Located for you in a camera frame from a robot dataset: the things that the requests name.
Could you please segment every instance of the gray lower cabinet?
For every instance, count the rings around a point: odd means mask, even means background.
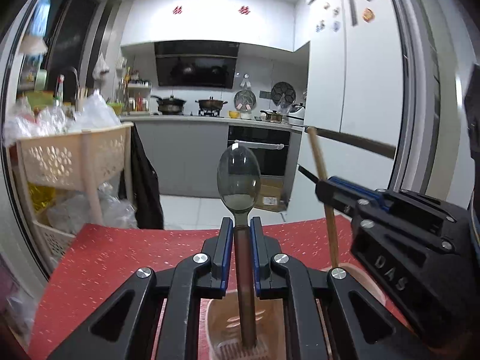
[[[227,148],[227,123],[165,120],[135,125],[162,195],[219,197],[217,166]]]

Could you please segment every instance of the spoon handle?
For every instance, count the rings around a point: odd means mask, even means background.
[[[242,344],[246,349],[257,342],[255,326],[254,268],[251,256],[250,228],[235,226],[233,242],[235,247],[235,270],[237,272],[238,311]]]

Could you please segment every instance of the cardboard box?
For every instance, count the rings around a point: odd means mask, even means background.
[[[260,195],[255,204],[256,208],[273,212],[285,210],[285,204],[280,201],[280,195],[283,189],[283,180],[278,178],[260,179]]]

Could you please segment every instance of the oven handle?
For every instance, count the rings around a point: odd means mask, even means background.
[[[250,149],[268,149],[268,150],[282,150],[285,145],[275,143],[261,143],[261,142],[248,142],[247,140],[235,140],[235,143],[239,145],[249,147]]]

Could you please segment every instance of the rice cooker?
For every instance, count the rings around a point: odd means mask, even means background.
[[[294,126],[303,126],[305,118],[305,107],[303,103],[294,104],[289,112],[289,124]]]

